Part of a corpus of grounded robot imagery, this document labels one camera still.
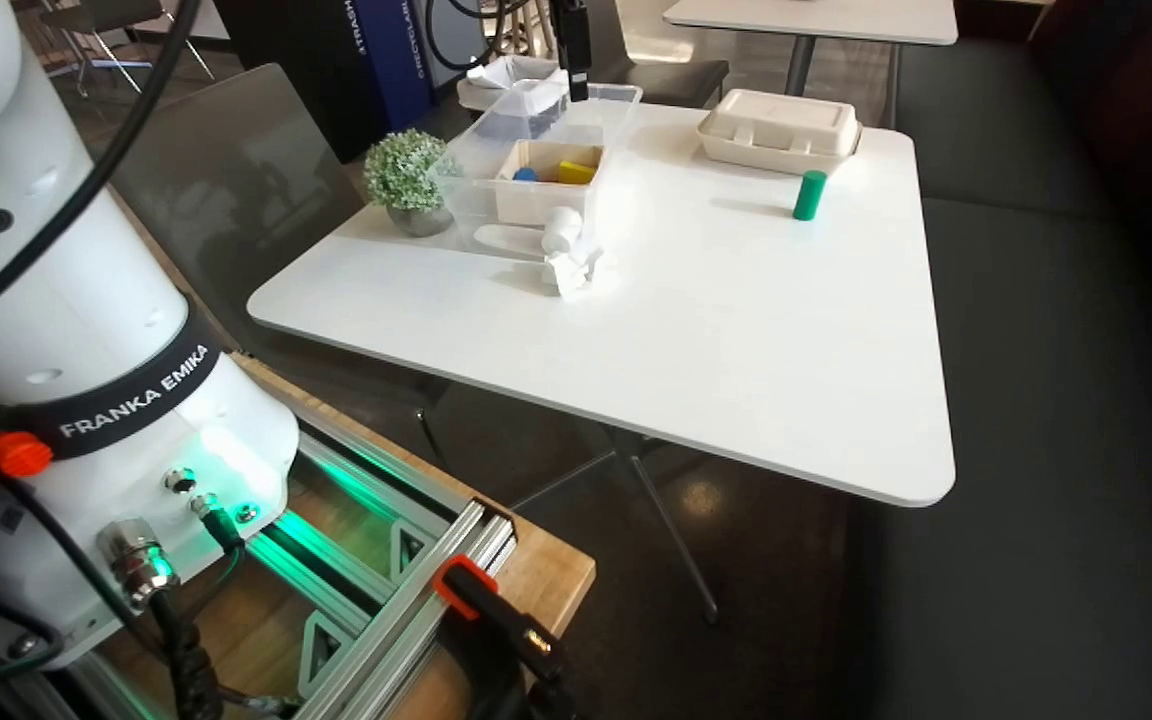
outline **plastic container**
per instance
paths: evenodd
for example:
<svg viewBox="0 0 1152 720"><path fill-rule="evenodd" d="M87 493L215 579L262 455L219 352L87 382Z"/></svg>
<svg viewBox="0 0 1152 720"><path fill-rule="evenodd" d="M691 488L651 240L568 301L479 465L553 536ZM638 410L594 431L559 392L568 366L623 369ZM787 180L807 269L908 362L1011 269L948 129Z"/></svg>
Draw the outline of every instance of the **plastic container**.
<svg viewBox="0 0 1152 720"><path fill-rule="evenodd" d="M513 144L497 174L499 224L548 224L556 207L592 211L604 148L600 144Z"/></svg>
<svg viewBox="0 0 1152 720"><path fill-rule="evenodd" d="M588 100L572 103L553 142L568 144L619 144L633 129L644 87L634 83L588 83Z"/></svg>
<svg viewBox="0 0 1152 720"><path fill-rule="evenodd" d="M802 176L856 153L852 103L732 87L698 124L710 162Z"/></svg>
<svg viewBox="0 0 1152 720"><path fill-rule="evenodd" d="M499 56L456 83L461 110L484 113L479 138L543 138L568 110L568 73L553 61Z"/></svg>

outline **small plant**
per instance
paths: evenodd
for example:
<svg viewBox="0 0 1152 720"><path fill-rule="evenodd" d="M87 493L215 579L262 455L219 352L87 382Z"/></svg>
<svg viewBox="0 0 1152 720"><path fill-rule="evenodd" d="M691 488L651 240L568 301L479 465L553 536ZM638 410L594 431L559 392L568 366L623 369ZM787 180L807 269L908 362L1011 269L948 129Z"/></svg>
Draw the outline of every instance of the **small plant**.
<svg viewBox="0 0 1152 720"><path fill-rule="evenodd" d="M389 211L435 211L444 207L447 180L456 176L456 162L444 156L444 142L426 131L389 131L363 156L363 189L369 201Z"/></svg>

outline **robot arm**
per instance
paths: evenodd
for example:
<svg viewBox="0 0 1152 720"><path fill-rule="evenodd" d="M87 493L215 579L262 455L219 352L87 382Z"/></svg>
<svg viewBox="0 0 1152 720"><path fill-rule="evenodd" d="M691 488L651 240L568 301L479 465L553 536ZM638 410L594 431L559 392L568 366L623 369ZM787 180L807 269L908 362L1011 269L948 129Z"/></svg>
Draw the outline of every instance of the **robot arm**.
<svg viewBox="0 0 1152 720"><path fill-rule="evenodd" d="M0 269L66 206L87 169L10 6L0 0ZM109 536L143 526L175 573L196 577L219 556L196 503L258 509L239 530L250 536L285 513L291 455L291 412L193 335L184 295L110 195L99 192L0 293L0 474L27 483L92 565L109 567ZM57 665L117 632L109 606L8 493L0 606L62 637ZM16 642L16 628L0 628L0 657Z"/></svg>

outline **gray floor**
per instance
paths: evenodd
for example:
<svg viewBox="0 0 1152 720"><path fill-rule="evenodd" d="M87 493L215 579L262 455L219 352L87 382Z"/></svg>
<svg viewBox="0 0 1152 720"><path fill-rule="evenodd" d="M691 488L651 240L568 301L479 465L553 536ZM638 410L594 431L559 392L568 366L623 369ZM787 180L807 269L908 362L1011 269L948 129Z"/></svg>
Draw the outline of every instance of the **gray floor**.
<svg viewBox="0 0 1152 720"><path fill-rule="evenodd" d="M849 51L818 51L825 83L844 87ZM234 73L229 51L206 51L206 61L215 73ZM170 93L196 83L204 83L200 68L180 61ZM87 96L70 93L66 76L57 76L57 87L92 148L109 144L131 103L131 93L110 73L92 76ZM348 385L315 392L422 451L416 425L400 410L381 410ZM453 474L499 500L514 500L543 475L604 447L600 430L470 388L453 388L433 425ZM687 451L658 451L651 469L666 474L687 462ZM600 565L594 593L562 642L584 707L634 720L829 717L852 503L722 462L707 462L658 488L722 606L716 628L704 625L698 601L629 474L604 469L528 513Z"/></svg>

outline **metal stand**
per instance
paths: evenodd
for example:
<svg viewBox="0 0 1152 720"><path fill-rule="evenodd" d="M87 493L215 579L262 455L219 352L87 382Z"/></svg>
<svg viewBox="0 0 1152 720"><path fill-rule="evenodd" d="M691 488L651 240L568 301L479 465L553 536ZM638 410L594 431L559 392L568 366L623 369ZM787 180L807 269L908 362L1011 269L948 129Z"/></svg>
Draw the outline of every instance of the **metal stand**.
<svg viewBox="0 0 1152 720"><path fill-rule="evenodd" d="M204 51L200 51L193 40L184 40L184 47L189 47L189 56L200 66L200 73L204 73L206 80L215 80L215 73L212 73L212 66L204 61Z"/></svg>
<svg viewBox="0 0 1152 720"><path fill-rule="evenodd" d="M816 38L796 38L790 56L787 56L787 73L782 73L782 96L807 93L811 56L816 56Z"/></svg>
<svg viewBox="0 0 1152 720"><path fill-rule="evenodd" d="M644 437L633 437L633 431L609 431L609 437L613 437L613 439L609 439L609 447L604 447L600 455L574 465L572 474L562 474L562 475L548 481L543 488L534 488L533 497L514 500L513 513L519 513L519 509L528 509L528 503L559 493L562 483L572 483L572 481L580 481L580 475L588 475L588 474L619 462L619 465L633 474L633 481L638 481L638 488L648 493L651 513L655 513L655 520L658 520L670 553L684 560L684 573L687 573L687 579L691 579L697 593L698 593L704 621L716 625L716 621L718 621L718 601L710 597L710 589L707 589L707 579L704 579L704 573L698 573L698 565L697 565L684 531L679 531L675 520L666 517L666 509L662 509L662 500L658 500L658 493L655 493L655 481L651 481L651 474L644 469L644 451L651 451L651 447L658 447L658 445L655 445L655 439L644 439Z"/></svg>
<svg viewBox="0 0 1152 720"><path fill-rule="evenodd" d="M433 593L447 556L499 573L514 548L513 517L461 497L421 469L354 445L332 430L303 425L299 455L339 500L390 513L390 556L369 565L352 544L307 526L291 509L248 542L248 556L313 606L303 621L299 713L297 720L390 717L389 704L435 642L444 601ZM248 713L285 713L279 696L248 696ZM152 707L109 660L79 657L62 672L32 672L0 685L8 717L154 720Z"/></svg>
<svg viewBox="0 0 1152 720"><path fill-rule="evenodd" d="M426 412L447 398L447 388L453 385L438 375L422 375L422 372L412 375L412 392L416 392L412 417L416 417L416 430L433 451L433 465L438 465L438 469L447 469L447 451L444 451L438 437L433 431Z"/></svg>

